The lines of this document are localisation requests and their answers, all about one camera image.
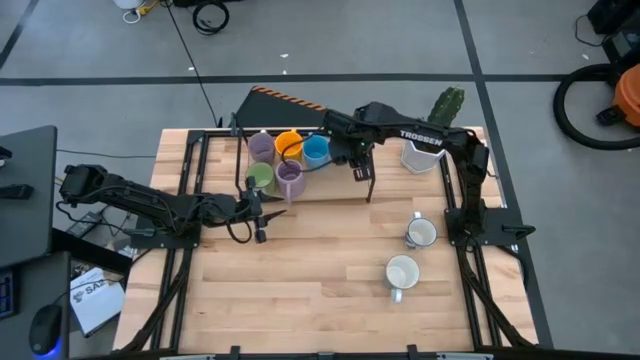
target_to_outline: cup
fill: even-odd
[[[276,179],[280,192],[291,205],[293,198],[304,192],[305,181],[302,174],[302,164],[295,160],[281,162],[276,167]]]
[[[419,211],[413,213],[407,232],[404,235],[404,243],[410,249],[422,249],[438,238],[438,230],[433,223],[422,216]]]
[[[407,140],[402,148],[400,162],[413,174],[422,174],[438,165],[442,156],[444,156],[444,150],[435,154],[418,150],[413,141]]]
[[[249,154],[256,162],[273,164],[276,155],[276,148],[273,144],[273,137],[265,130],[252,135],[247,142]]]
[[[329,161],[329,140],[313,135],[306,139],[302,145],[302,155],[307,163],[307,169],[317,168]]]
[[[397,255],[391,258],[385,269],[385,280],[391,289],[391,301],[402,301],[402,290],[414,287],[420,279],[418,263],[407,255]]]
[[[253,176],[256,181],[255,191],[262,191],[266,195],[272,195],[276,190],[275,173],[271,165],[267,163],[255,163],[247,169],[247,177]]]
[[[287,146],[301,142],[302,136],[298,134],[296,129],[291,129],[291,131],[285,131],[282,134],[276,137],[276,151],[278,152],[278,156],[282,156],[282,152]],[[284,154],[285,159],[291,159],[296,161],[302,161],[302,143],[298,143],[289,149],[287,149],[287,153]]]

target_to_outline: green cup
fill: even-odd
[[[276,190],[275,174],[273,168],[267,163],[255,163],[247,169],[247,177],[253,176],[256,180],[256,191],[262,191],[272,195]]]

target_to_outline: lavender cup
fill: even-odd
[[[302,173],[302,164],[295,160],[287,160],[278,164],[276,179],[278,179],[280,192],[289,205],[291,205],[293,198],[304,192],[306,184]]]
[[[273,164],[276,155],[276,147],[273,144],[273,137],[262,130],[249,138],[247,147],[251,157],[256,162]]]

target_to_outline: white paper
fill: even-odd
[[[84,334],[93,331],[122,310],[122,286],[119,283],[109,285],[100,268],[93,268],[71,281],[70,289],[74,289],[70,293],[71,307]]]

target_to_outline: orange vacuum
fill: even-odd
[[[640,64],[622,74],[610,109],[619,112],[631,125],[640,127]]]
[[[556,90],[553,97],[553,113],[560,130],[574,141],[597,150],[626,150],[640,147],[640,137],[620,141],[601,141],[579,132],[567,118],[564,107],[565,96],[569,87],[576,81],[594,80],[596,78],[618,78],[613,106],[600,112],[596,117],[598,123],[610,126],[626,121],[640,129],[640,64],[624,71],[612,64],[585,66],[567,75]]]

